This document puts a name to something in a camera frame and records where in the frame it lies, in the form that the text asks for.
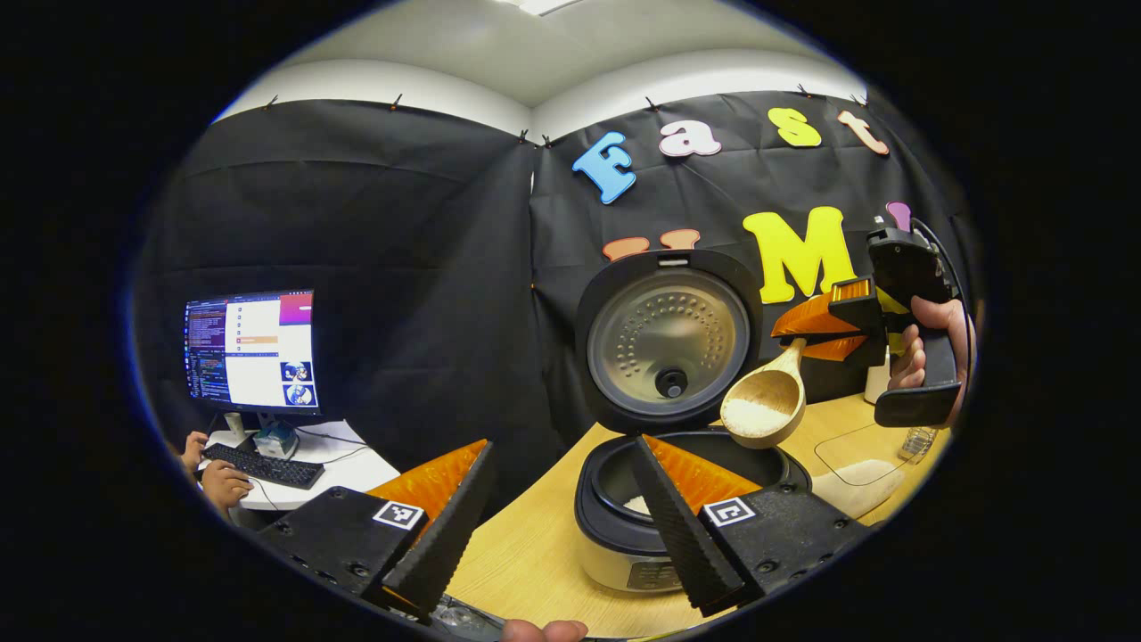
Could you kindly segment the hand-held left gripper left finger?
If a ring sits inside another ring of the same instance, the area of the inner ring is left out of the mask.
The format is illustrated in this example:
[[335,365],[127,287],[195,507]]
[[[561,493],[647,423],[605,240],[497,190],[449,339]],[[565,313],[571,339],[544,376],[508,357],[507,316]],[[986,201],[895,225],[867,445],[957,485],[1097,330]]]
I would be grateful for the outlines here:
[[416,619],[439,604],[496,485],[493,442],[436,457],[370,491],[334,485],[260,530],[286,564]]

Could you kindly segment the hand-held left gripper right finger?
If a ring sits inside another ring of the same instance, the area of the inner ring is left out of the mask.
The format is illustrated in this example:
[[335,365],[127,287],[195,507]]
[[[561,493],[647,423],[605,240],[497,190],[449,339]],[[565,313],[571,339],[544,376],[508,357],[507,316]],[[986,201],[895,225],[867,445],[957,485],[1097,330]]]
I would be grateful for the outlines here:
[[871,535],[802,483],[697,501],[685,480],[710,480],[725,468],[649,434],[636,439],[632,468],[682,590],[702,616],[798,585]]

